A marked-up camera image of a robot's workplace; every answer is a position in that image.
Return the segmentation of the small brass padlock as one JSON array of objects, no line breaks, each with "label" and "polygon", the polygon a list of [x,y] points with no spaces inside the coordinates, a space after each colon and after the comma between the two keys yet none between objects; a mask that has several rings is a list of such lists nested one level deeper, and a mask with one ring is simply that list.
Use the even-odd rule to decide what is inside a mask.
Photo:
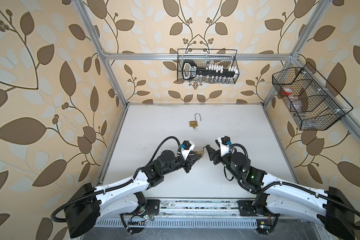
[{"label": "small brass padlock", "polygon": [[201,150],[201,151],[197,151],[197,152],[196,152],[196,155],[200,155],[201,157],[203,157],[203,155],[204,155],[204,151],[203,151],[203,150]]}]

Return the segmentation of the large brass padlock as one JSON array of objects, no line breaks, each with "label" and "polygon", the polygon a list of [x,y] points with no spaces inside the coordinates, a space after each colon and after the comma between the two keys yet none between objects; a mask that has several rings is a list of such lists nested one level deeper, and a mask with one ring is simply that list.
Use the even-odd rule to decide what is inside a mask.
[{"label": "large brass padlock", "polygon": [[199,113],[196,113],[194,115],[195,119],[192,121],[189,121],[189,125],[191,128],[193,127],[198,127],[198,119],[200,120],[200,122],[202,121],[201,115]]}]

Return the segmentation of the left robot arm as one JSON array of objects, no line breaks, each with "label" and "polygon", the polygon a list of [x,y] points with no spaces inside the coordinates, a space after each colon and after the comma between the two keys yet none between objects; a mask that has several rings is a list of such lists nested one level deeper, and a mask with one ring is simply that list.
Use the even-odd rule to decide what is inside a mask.
[{"label": "left robot arm", "polygon": [[203,152],[163,151],[155,160],[140,167],[133,176],[116,183],[93,187],[85,184],[65,204],[51,214],[51,220],[66,223],[70,238],[80,237],[97,222],[111,216],[146,212],[148,201],[143,192],[164,181],[164,176],[183,169],[188,173],[203,157]]}]

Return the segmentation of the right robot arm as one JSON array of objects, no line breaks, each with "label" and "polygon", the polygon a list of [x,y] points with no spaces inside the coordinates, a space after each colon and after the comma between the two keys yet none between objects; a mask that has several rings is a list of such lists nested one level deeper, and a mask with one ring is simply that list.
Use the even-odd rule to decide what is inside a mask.
[{"label": "right robot arm", "polygon": [[341,190],[309,188],[252,167],[247,150],[240,144],[221,146],[219,150],[206,145],[204,149],[214,165],[223,164],[243,190],[257,197],[250,212],[308,220],[343,240],[354,240],[356,231],[360,231],[360,212]]}]

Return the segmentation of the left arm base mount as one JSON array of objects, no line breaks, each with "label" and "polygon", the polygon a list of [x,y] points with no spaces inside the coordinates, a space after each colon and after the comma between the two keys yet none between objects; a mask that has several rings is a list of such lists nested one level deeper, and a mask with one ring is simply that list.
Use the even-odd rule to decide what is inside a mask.
[{"label": "left arm base mount", "polygon": [[159,199],[148,199],[147,203],[144,205],[138,206],[137,209],[131,213],[124,212],[126,216],[157,216],[160,211]]}]

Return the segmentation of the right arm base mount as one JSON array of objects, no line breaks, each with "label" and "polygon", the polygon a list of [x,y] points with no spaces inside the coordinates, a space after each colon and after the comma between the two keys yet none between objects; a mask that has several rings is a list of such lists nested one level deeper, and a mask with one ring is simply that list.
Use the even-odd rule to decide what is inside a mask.
[{"label": "right arm base mount", "polygon": [[238,209],[241,217],[272,217],[272,214],[268,208],[267,203],[257,200],[240,200],[237,201]]}]

